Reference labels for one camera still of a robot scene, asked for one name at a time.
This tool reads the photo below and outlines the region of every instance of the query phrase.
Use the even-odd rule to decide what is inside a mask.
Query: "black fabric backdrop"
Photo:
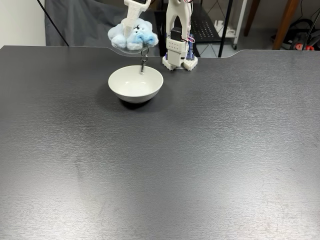
[[[112,47],[108,38],[108,31],[127,16],[128,8],[120,8],[95,0],[46,0],[45,9],[70,46],[107,47],[122,55],[128,55]],[[157,31],[153,11],[143,12],[140,17],[151,22],[153,31]],[[47,17],[45,18],[45,38],[47,46],[65,45]],[[160,56],[159,48],[151,48],[148,55]]]

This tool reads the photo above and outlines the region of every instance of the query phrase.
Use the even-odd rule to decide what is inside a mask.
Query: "black cable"
[[[65,42],[65,44],[69,47],[69,44],[67,43],[67,41],[65,40],[64,36],[62,36],[61,32],[59,31],[59,29],[56,27],[56,25],[54,24],[54,22],[52,21],[51,17],[49,16],[49,14],[47,13],[47,11],[45,10],[44,6],[42,6],[41,2],[39,0],[37,0],[38,4],[40,5],[40,7],[42,8],[42,10],[44,11],[45,15],[48,17],[48,19],[50,20],[50,22],[52,23],[52,25],[54,26],[55,30],[58,32],[58,34],[60,35],[60,37],[63,39],[63,41]]]
[[[303,10],[302,10],[302,3],[303,3],[303,1],[304,1],[304,0],[301,0],[301,2],[300,2],[301,16],[297,19],[297,21],[304,16],[304,12],[303,12]]]
[[[305,49],[305,47],[306,47],[306,45],[307,45],[309,36],[310,36],[311,31],[312,31],[312,29],[314,28],[314,26],[315,26],[315,24],[316,24],[316,22],[317,22],[317,20],[318,20],[318,18],[319,18],[319,15],[320,15],[320,10],[319,10],[318,14],[316,15],[316,18],[315,18],[312,26],[310,27],[310,30],[309,30],[309,32],[308,32],[308,35],[306,36],[306,39],[305,39],[304,44],[303,44],[303,46],[302,46],[302,51]]]

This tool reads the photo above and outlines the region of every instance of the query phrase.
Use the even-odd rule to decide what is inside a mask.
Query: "white ceramic bowl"
[[[115,71],[109,77],[109,87],[118,98],[132,104],[144,103],[152,99],[164,83],[157,70],[145,66],[126,66]]]

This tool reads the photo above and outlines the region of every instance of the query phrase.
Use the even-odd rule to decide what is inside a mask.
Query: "stuffed animal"
[[[117,49],[129,49],[131,51],[140,50],[144,46],[154,47],[158,44],[158,36],[152,32],[152,24],[141,18],[138,18],[129,37],[125,38],[123,21],[117,26],[111,28],[108,37],[112,46]]]

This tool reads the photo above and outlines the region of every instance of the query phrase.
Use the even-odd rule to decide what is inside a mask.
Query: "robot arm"
[[[127,38],[134,28],[135,21],[142,12],[150,6],[151,0],[124,0],[128,6],[127,18],[124,19],[124,36]],[[166,48],[167,54],[162,63],[169,69],[184,65],[191,71],[197,64],[198,59],[193,55],[193,41],[190,35],[192,0],[169,0],[166,12]],[[179,17],[182,29],[175,27],[175,20]]]
[[[162,60],[169,70],[183,64],[187,70],[191,71],[198,64],[198,59],[192,53],[193,42],[190,40],[192,39],[190,35],[192,11],[192,0],[169,0],[166,12],[167,54]],[[177,16],[182,29],[175,27]]]
[[[145,12],[150,6],[151,0],[124,0],[124,4],[128,6],[128,14],[124,19],[124,36],[128,38],[134,28],[135,21],[140,17],[142,12]]]

